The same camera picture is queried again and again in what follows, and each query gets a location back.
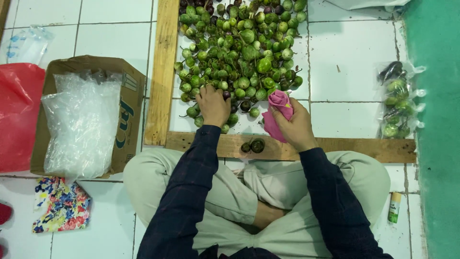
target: pink cloth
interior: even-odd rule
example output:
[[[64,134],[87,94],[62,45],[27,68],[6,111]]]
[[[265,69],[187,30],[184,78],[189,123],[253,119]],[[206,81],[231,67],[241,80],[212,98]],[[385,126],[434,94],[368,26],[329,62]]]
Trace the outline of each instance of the pink cloth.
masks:
[[[272,138],[283,143],[287,143],[280,131],[280,128],[276,124],[275,118],[273,118],[273,115],[270,112],[270,106],[278,108],[286,120],[290,120],[294,111],[291,103],[289,102],[289,97],[283,91],[276,90],[268,96],[268,105],[269,111],[262,113],[265,121],[264,130],[268,132]]]

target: glue stick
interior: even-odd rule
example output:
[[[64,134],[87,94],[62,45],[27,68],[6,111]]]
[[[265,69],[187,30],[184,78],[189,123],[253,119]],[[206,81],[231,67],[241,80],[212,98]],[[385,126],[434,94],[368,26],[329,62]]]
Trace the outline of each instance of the glue stick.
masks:
[[[388,212],[388,221],[398,223],[399,204],[401,203],[401,194],[392,193],[390,202],[390,211]]]

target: wooden plank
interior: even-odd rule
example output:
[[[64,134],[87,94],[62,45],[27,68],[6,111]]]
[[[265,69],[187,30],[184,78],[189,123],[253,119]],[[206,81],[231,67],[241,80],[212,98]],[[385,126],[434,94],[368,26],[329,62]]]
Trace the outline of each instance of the wooden plank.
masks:
[[[144,144],[166,145],[178,37],[179,0],[158,1],[155,56]]]
[[[10,0],[0,0],[0,41],[3,36],[3,29],[5,27],[6,17],[10,9]]]
[[[166,148],[186,151],[195,133],[167,133]],[[243,153],[240,150],[244,142],[254,138],[265,140],[265,150],[262,153]],[[345,138],[316,138],[325,152],[356,151],[375,158],[381,163],[415,163],[415,141],[411,139],[345,139]],[[299,160],[297,151],[289,144],[281,143],[270,136],[264,135],[221,135],[217,147],[219,157],[268,159],[268,160]]]

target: hand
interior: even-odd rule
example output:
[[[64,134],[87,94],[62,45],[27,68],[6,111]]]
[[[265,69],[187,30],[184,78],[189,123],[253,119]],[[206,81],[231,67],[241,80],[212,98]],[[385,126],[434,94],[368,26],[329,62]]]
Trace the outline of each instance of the hand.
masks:
[[[230,116],[230,98],[224,101],[222,89],[216,91],[212,85],[202,87],[200,93],[195,98],[203,115],[203,124],[222,128]]]
[[[294,114],[288,121],[275,107],[271,106],[270,111],[276,124],[281,130],[283,137],[289,144],[293,145],[298,152],[319,147],[316,142],[313,130],[311,129],[311,117],[307,109],[296,99],[289,98]]]

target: beige pants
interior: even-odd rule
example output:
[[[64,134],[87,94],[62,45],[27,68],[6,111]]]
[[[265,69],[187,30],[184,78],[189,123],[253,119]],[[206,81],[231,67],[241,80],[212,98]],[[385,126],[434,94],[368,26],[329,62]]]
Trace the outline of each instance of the beige pants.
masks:
[[[126,165],[123,181],[132,206],[146,227],[182,154],[151,148]],[[371,157],[351,151],[330,152],[327,157],[340,167],[373,225],[390,191],[390,178],[384,166]],[[257,235],[251,235],[234,222],[252,224],[257,200],[291,212]],[[299,161],[250,163],[244,168],[244,183],[220,162],[213,177],[213,188],[206,198],[203,221],[196,227],[198,234],[193,248],[198,253],[219,244],[219,254],[229,256],[244,247],[261,247],[282,259],[331,257],[313,214]]]

